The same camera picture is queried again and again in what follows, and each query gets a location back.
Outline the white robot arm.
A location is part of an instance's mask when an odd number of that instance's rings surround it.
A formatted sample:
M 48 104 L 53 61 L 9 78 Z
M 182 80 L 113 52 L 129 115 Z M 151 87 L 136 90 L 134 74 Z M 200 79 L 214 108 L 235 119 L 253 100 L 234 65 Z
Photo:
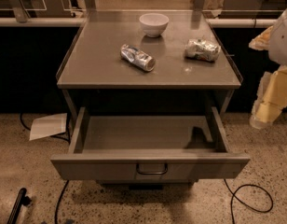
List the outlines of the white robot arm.
M 264 129 L 287 107 L 287 8 L 272 26 L 249 43 L 249 47 L 267 50 L 268 58 L 280 66 L 273 73 L 263 74 L 253 103 L 250 125 Z

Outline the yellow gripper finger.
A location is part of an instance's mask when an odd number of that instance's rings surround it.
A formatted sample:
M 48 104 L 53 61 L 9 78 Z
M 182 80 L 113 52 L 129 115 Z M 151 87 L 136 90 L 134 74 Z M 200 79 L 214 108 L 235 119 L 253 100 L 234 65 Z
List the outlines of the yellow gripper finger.
M 277 71 L 263 74 L 253 103 L 250 125 L 255 129 L 265 129 L 286 107 L 287 66 L 281 65 Z
M 270 41 L 270 34 L 273 27 L 269 26 L 258 35 L 256 38 L 253 38 L 249 43 L 249 48 L 254 50 L 268 50 L 269 49 L 269 41 Z

